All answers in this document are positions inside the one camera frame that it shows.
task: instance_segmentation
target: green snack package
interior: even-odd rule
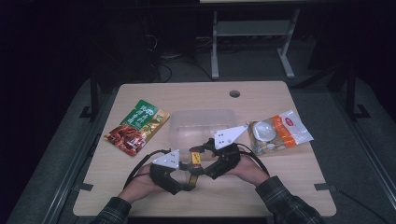
[[[135,156],[169,119],[169,113],[140,100],[120,126],[105,139],[130,156]]]

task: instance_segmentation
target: bun package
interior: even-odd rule
[[[251,121],[248,123],[247,131],[256,155],[314,140],[292,110],[269,119]]]

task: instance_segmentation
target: clear plastic container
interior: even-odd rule
[[[217,130],[235,127],[235,114],[231,109],[179,110],[170,117],[169,141],[172,150],[180,149],[180,159],[187,161],[189,149],[201,146]],[[214,160],[210,152],[201,154],[201,160]]]

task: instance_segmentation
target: metal stand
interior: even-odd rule
[[[296,27],[297,18],[300,14],[300,9],[294,10],[293,17],[289,23],[288,32],[286,33],[286,42],[283,48],[277,49],[277,54],[279,55],[280,61],[282,62],[283,68],[285,69],[286,76],[290,79],[294,78],[293,70],[291,69],[288,57],[286,53],[288,52],[289,44],[293,36],[294,28]]]
[[[94,71],[91,72],[91,113],[88,112],[90,110],[89,106],[85,106],[79,115],[80,118],[89,118],[90,121],[93,121],[98,114],[98,83],[96,81],[96,76]]]
[[[290,86],[290,89],[303,89],[330,74],[334,75],[327,85],[329,91],[340,91],[340,89],[344,86],[346,82],[346,112],[349,117],[353,121],[356,121],[356,119],[370,118],[370,114],[368,113],[364,105],[357,105],[360,113],[355,113],[356,74],[355,70],[349,63],[337,63],[297,85]]]
[[[288,78],[294,78],[289,60],[286,56],[293,36],[294,28],[300,14],[300,9],[295,9],[291,20],[283,21],[218,21],[218,12],[213,17],[213,47],[211,54],[212,78],[219,79],[218,64],[218,36],[238,35],[283,35],[286,37],[281,49],[278,49],[279,59]]]
[[[364,105],[357,105],[360,113],[355,113],[355,84],[356,74],[351,67],[346,83],[346,112],[353,121],[356,121],[356,119],[370,118],[370,114],[367,112]]]

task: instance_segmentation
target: white triangular marker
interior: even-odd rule
[[[247,125],[238,126],[230,129],[223,129],[214,132],[215,149],[221,149],[232,144],[246,129]]]
[[[155,159],[152,163],[156,165],[161,165],[169,168],[178,169],[180,150],[171,151],[168,154]]]

